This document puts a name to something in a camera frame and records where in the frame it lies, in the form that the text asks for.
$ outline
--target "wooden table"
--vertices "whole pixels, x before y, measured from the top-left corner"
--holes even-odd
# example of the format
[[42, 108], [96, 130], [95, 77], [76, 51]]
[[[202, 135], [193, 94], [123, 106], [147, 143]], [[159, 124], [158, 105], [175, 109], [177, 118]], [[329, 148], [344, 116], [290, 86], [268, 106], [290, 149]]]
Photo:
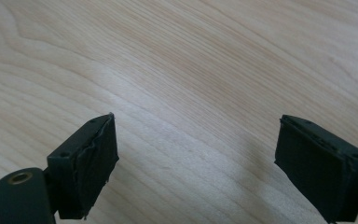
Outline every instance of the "wooden table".
[[279, 118], [358, 146], [358, 1], [0, 0], [0, 178], [110, 111], [117, 168], [59, 223], [324, 223]]

